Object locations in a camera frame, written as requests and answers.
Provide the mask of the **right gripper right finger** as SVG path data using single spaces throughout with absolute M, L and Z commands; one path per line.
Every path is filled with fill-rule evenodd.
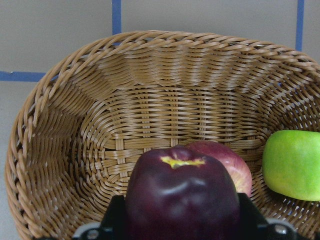
M 238 193 L 240 230 L 238 240 L 266 240 L 269 223 L 245 193 Z

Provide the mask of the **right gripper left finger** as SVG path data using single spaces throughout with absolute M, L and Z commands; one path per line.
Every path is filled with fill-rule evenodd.
M 99 228 L 102 231 L 102 240 L 128 239 L 127 212 L 123 195 L 112 197 Z

